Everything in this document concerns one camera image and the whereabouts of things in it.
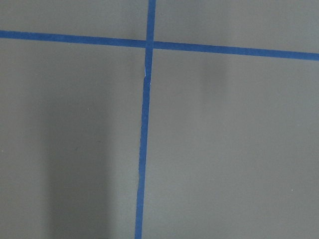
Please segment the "blue tape line crosswise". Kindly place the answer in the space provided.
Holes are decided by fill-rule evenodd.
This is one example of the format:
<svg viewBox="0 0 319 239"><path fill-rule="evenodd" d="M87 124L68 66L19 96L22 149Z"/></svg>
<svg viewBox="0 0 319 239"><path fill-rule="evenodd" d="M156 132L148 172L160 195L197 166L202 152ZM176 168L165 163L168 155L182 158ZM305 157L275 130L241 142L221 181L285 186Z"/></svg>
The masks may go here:
<svg viewBox="0 0 319 239"><path fill-rule="evenodd" d="M109 45L109 46L123 46L123 47L135 47L135 48L145 48L147 45L146 41L144 40L37 33L37 32L7 31L7 30L1 30L0 37L6 38L6 39L51 41L51 42L77 43L77 44L89 44L89 45ZM153 48L161 49L161 50L207 52L207 53L273 57L273 58L311 60L311 61L319 60L319 55L317 53L269 50L269 49L258 49L258 48L242 48L242 47L231 47L231 46L215 46L215 45L155 41L153 43Z"/></svg>

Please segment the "blue tape line lengthwise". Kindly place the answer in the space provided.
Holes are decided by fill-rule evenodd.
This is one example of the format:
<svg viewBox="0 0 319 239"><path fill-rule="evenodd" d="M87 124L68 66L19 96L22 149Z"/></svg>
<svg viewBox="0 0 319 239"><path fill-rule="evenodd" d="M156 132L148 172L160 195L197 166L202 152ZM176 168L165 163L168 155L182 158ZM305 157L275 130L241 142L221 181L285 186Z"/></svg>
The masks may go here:
<svg viewBox="0 0 319 239"><path fill-rule="evenodd" d="M136 219L134 238L141 239L143 233L143 213L144 213L144 195L145 195L145 178L147 164L147 146L148 146L148 126L150 110L150 92L152 81L152 64L154 49L154 30L156 17L156 1L148 1L148 18L145 47L145 77L143 81L143 100L141 114L141 135L139 148L139 181L137 188L136 201Z"/></svg>

